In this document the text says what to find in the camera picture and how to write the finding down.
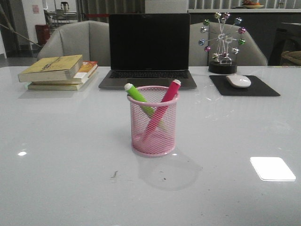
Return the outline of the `grey laptop black screen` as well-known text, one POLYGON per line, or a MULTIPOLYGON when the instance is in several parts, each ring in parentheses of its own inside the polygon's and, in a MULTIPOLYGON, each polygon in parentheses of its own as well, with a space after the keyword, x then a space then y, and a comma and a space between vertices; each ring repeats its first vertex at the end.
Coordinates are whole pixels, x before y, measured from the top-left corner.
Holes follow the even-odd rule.
POLYGON ((100 89, 169 86, 197 87, 189 72, 190 15, 112 14, 109 16, 111 69, 100 89))

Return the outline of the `white computer mouse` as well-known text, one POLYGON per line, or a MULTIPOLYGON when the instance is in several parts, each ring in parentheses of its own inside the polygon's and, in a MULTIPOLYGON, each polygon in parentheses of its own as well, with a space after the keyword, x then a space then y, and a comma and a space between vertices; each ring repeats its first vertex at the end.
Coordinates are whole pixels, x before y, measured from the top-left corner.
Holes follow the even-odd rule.
POLYGON ((243 75, 227 75, 226 80, 232 87, 235 88, 248 88, 251 86, 251 81, 248 77, 243 75))

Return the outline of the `ferris wheel desk ornament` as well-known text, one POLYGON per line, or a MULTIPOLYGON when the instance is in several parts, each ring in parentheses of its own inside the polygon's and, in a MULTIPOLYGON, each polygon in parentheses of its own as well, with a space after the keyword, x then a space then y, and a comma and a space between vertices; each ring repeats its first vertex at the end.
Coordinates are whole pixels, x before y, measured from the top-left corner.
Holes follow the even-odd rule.
POLYGON ((234 19, 234 24, 226 29, 226 21, 230 18, 229 12, 215 12, 215 19, 218 20, 218 32, 209 31, 210 20, 205 19, 203 21, 203 26, 200 27, 199 31, 201 33, 211 33, 216 37, 212 39, 199 39, 198 44, 204 46, 204 51, 209 53, 213 49, 213 44, 205 45, 213 41, 217 44, 216 51, 212 53, 212 61, 209 62, 208 70, 217 74, 234 74, 237 72, 237 64, 230 57, 230 54, 237 55, 239 53, 239 48, 233 47, 232 43, 237 42, 238 45, 244 45, 246 43, 245 39, 233 38, 233 34, 238 33, 240 35, 246 33, 246 28, 241 27, 240 24, 243 21, 242 18, 236 17, 234 19))

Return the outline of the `orange white middle book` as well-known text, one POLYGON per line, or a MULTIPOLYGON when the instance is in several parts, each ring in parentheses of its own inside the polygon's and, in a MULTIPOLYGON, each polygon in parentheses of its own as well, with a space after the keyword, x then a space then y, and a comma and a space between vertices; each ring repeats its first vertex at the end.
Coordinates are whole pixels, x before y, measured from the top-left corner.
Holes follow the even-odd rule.
POLYGON ((78 72, 69 80, 35 81, 34 85, 78 85, 84 84, 97 70, 97 61, 83 61, 78 72))

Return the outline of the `pale bottom book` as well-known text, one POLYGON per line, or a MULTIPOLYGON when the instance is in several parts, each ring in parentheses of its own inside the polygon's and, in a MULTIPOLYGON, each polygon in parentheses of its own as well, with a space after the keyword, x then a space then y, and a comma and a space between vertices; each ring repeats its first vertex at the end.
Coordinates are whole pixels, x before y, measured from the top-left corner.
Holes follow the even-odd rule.
POLYGON ((33 90, 79 90, 95 73, 96 70, 89 75, 87 73, 77 73, 77 77, 70 81, 31 82, 27 88, 33 90))

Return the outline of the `green highlighter pen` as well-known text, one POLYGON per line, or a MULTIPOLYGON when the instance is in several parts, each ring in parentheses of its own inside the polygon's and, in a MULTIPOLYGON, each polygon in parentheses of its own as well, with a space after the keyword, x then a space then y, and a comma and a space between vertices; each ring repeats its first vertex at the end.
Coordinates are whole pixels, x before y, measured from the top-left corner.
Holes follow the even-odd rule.
MULTIPOLYGON (((133 100, 136 100, 139 102, 144 102, 144 103, 147 102, 147 100, 144 98, 144 96, 140 93, 139 90, 136 89, 136 87, 132 83, 127 83, 124 86, 124 89, 133 100)), ((155 113, 155 111, 152 107, 142 105, 142 106, 140 106, 140 108, 146 114, 146 116, 150 119, 152 118, 153 114, 155 113)), ((161 129, 166 130, 166 131, 169 129, 169 127, 167 127, 166 124, 162 120, 159 121, 158 126, 161 129)))

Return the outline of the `fruit bowl on counter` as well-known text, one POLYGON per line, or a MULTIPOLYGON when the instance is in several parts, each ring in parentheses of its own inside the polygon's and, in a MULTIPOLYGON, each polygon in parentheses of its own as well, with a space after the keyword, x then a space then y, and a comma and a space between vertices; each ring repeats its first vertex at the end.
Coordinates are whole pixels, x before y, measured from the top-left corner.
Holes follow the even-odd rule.
POLYGON ((247 9, 258 9, 264 7, 264 5, 261 5, 259 2, 255 2, 252 0, 243 0, 242 6, 247 9))

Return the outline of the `black mouse pad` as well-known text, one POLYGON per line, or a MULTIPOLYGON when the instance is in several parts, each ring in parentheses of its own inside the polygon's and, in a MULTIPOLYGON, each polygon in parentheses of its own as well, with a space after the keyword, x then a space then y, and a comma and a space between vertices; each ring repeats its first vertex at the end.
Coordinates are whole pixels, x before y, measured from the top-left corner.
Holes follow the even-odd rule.
POLYGON ((219 93, 223 96, 245 96, 245 97, 279 97, 280 94, 254 75, 247 75, 251 85, 247 88, 236 88, 231 86, 225 75, 210 75, 219 93))

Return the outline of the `pink highlighter pen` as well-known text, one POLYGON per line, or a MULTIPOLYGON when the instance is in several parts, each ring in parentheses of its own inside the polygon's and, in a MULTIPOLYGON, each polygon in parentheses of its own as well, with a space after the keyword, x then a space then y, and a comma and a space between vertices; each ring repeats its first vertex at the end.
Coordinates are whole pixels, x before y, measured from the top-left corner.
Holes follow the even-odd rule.
MULTIPOLYGON (((171 82, 171 84, 169 85, 164 97, 162 98, 161 102, 168 102, 173 100, 173 98, 175 97, 175 95, 178 92, 178 89, 181 86, 181 82, 179 80, 173 80, 171 82)), ((148 136, 156 129, 156 127, 158 126, 160 120, 162 119, 162 117, 164 116, 166 110, 168 109, 168 106, 160 106, 156 109, 155 113, 153 114, 150 122, 147 125, 145 134, 143 136, 142 142, 146 142, 148 136)))

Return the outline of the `red trash bin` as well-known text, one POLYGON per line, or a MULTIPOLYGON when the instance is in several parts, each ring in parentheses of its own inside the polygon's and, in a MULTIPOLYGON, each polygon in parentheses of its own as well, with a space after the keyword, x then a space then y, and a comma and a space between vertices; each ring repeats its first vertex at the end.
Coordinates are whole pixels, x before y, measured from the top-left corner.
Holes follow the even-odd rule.
POLYGON ((44 46, 50 38, 50 30, 47 24, 36 24, 35 31, 37 35, 38 44, 44 46))

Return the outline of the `yellow top book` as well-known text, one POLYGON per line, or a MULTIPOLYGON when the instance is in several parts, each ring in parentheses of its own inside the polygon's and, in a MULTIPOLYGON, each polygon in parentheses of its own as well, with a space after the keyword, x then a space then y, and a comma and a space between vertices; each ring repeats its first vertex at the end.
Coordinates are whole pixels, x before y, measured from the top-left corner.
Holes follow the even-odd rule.
POLYGON ((20 82, 60 81, 75 76, 83 63, 82 55, 46 57, 18 74, 20 82))

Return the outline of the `pink mesh pen holder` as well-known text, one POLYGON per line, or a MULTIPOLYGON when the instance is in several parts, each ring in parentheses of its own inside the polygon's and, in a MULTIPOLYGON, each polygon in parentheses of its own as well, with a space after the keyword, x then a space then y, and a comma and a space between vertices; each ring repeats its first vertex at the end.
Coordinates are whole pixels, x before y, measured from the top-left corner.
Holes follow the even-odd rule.
POLYGON ((164 86, 142 86, 137 87, 137 90, 147 100, 146 103, 133 100, 127 96, 130 102, 131 115, 131 139, 132 147, 138 153, 147 156, 162 156, 175 148, 175 131, 176 131, 176 104, 180 95, 176 94, 173 100, 161 102, 164 97, 167 87, 164 86), (150 118, 141 110, 140 106, 149 106, 156 111, 160 106, 168 106, 162 121, 169 129, 163 130, 159 126, 148 136, 146 142, 142 142, 150 118))

